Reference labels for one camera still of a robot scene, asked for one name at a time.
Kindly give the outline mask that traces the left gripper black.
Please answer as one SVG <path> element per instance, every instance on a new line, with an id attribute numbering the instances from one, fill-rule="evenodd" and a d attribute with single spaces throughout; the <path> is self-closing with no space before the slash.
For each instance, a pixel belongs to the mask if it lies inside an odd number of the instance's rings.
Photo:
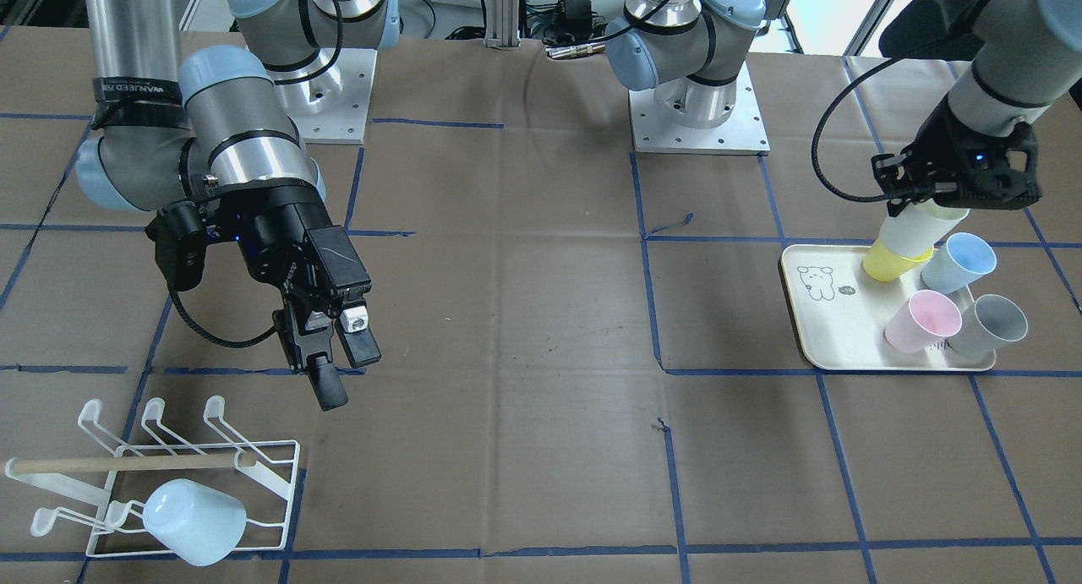
<path id="1" fill-rule="evenodd" d="M 944 99 L 903 152 L 872 157 L 872 175 L 888 203 L 889 217 L 905 207 L 935 200 L 951 208 L 1020 210 L 1042 198 L 1038 140 L 1022 121 L 1008 136 L 969 129 Z"/>

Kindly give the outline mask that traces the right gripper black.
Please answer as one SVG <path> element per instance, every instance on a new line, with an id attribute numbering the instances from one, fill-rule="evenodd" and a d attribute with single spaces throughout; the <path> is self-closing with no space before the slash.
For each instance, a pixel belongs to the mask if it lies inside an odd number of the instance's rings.
<path id="1" fill-rule="evenodd" d="M 325 314 L 337 314 L 337 334 L 352 368 L 381 360 L 366 303 L 370 276 L 347 231 L 330 218 L 311 184 L 278 178 L 265 186 L 204 189 L 160 208 L 145 233 L 171 291 L 201 283 L 208 245 L 236 243 L 252 279 L 277 287 L 303 311 L 314 311 L 308 327 L 286 304 L 273 311 L 273 326 L 287 364 L 309 377 L 322 411 L 348 401 L 330 349 L 333 327 Z"/>

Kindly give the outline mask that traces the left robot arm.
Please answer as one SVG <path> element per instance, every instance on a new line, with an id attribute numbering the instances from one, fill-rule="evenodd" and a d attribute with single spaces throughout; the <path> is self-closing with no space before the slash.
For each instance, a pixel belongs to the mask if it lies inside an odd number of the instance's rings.
<path id="1" fill-rule="evenodd" d="M 915 140 L 871 165 L 895 217 L 932 200 L 949 208 L 1019 210 L 1041 197 L 1035 119 L 1079 82 L 1079 0 L 932 0 L 939 40 L 901 57 L 971 51 L 969 67 Z M 604 41 L 626 90 L 681 80 L 731 90 L 765 18 L 765 0 L 626 0 Z"/>

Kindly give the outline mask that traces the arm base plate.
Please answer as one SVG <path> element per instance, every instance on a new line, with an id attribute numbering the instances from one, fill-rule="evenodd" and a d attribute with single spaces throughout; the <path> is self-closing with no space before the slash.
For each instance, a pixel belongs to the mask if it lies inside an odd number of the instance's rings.
<path id="1" fill-rule="evenodd" d="M 745 64 L 725 87 L 677 79 L 631 91 L 629 103 L 637 152 L 765 156 L 771 150 Z"/>
<path id="2" fill-rule="evenodd" d="M 330 59 L 321 49 L 309 67 L 275 77 L 275 95 L 306 144 L 362 145 L 377 72 L 377 50 L 344 49 L 327 72 L 301 77 Z"/>

